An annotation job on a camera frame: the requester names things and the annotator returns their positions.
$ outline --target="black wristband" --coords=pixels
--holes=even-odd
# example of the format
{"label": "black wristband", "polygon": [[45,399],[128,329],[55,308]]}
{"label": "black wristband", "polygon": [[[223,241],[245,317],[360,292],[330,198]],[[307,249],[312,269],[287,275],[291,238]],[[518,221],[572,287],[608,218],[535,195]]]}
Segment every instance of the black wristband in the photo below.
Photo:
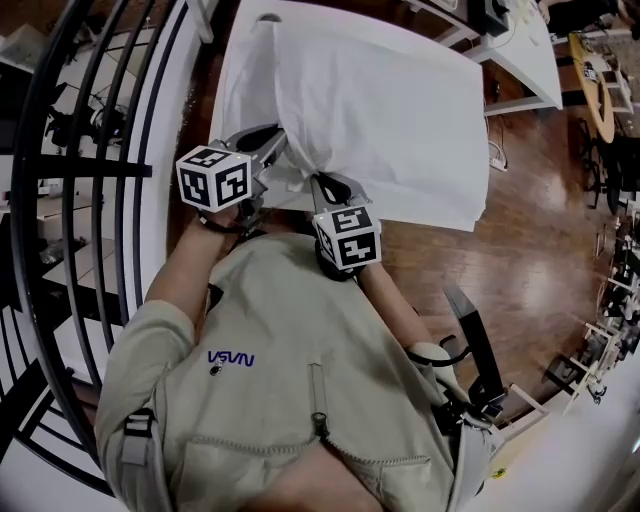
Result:
{"label": "black wristband", "polygon": [[210,229],[211,231],[216,231],[217,233],[241,233],[242,231],[244,231],[244,228],[242,226],[221,226],[220,224],[209,220],[202,210],[198,210],[198,219],[200,220],[200,224],[202,224],[205,228]]}

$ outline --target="shoulder strap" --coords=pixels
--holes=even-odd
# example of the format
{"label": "shoulder strap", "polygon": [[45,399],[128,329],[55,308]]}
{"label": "shoulder strap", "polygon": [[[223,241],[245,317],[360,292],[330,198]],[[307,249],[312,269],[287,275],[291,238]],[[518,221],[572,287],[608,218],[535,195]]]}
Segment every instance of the shoulder strap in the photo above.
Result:
{"label": "shoulder strap", "polygon": [[105,478],[115,495],[135,512],[173,512],[164,474],[162,441],[153,411],[130,414],[107,441]]}

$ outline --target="black pole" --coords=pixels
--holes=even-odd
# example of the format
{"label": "black pole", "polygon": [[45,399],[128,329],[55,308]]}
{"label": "black pole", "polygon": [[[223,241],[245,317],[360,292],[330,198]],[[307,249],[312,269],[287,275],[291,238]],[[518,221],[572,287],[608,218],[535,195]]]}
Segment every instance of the black pole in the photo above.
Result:
{"label": "black pole", "polygon": [[38,293],[40,264],[37,249],[37,156],[47,122],[49,104],[67,49],[85,19],[91,0],[69,2],[49,38],[31,79],[18,127],[11,175],[11,250],[22,312],[31,323],[42,371],[71,428],[99,464],[93,427],[75,396],[53,334],[46,306]]}

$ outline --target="equipment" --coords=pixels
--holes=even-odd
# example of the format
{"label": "equipment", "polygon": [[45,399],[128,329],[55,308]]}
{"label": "equipment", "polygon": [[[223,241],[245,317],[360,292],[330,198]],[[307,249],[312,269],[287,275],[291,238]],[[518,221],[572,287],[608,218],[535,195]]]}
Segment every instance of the equipment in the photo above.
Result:
{"label": "equipment", "polygon": [[[71,123],[73,121],[73,115],[63,114],[58,112],[53,105],[58,101],[60,95],[67,87],[67,83],[61,83],[56,86],[51,100],[51,106],[49,107],[49,117],[51,121],[47,125],[45,136],[50,135],[50,140],[58,147],[66,147],[69,141],[69,135],[71,132]],[[89,106],[83,112],[84,117],[81,120],[81,135],[89,135],[91,140],[95,144],[98,143],[98,137],[102,128],[102,115],[104,108],[93,109]],[[119,146],[122,140],[122,130],[124,129],[125,115],[114,110],[111,114],[109,122],[109,145]]]}
{"label": "equipment", "polygon": [[[257,227],[258,210],[267,190],[260,175],[287,147],[285,131],[277,124],[234,134],[226,142],[198,146],[176,162],[182,200],[198,208],[200,221],[216,231],[229,231],[207,219],[240,204],[240,228],[245,235]],[[355,180],[331,173],[311,178],[316,208],[316,255],[323,272],[344,281],[364,265],[380,261],[380,221],[366,206],[371,201]]]}

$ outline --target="sleeve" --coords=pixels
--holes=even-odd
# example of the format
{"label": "sleeve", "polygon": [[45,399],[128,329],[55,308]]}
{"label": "sleeve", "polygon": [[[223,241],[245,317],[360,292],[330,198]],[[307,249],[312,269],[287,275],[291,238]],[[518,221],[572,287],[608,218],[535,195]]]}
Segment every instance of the sleeve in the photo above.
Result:
{"label": "sleeve", "polygon": [[166,371],[189,355],[194,327],[187,315],[163,301],[142,305],[113,346],[96,416],[98,454],[109,436],[151,398]]}

